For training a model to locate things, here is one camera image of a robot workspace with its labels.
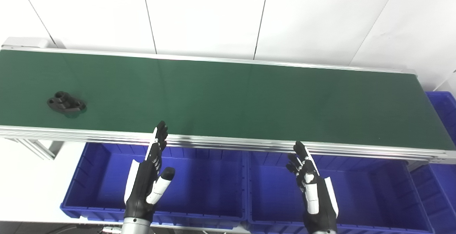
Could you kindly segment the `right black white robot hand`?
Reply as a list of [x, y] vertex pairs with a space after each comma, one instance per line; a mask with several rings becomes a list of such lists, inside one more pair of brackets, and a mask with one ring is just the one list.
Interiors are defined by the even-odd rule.
[[303, 221], [309, 234], [336, 234], [338, 205], [330, 177], [323, 178], [308, 149], [300, 141], [288, 154], [286, 168], [294, 176], [304, 202]]

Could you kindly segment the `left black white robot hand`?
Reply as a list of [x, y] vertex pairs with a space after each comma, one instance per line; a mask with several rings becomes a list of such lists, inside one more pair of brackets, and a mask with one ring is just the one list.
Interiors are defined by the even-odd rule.
[[144, 160], [138, 164], [130, 196], [126, 201], [124, 222], [151, 223], [158, 200], [173, 180], [175, 169], [162, 168], [162, 153], [167, 146], [168, 126], [161, 121], [155, 127]]

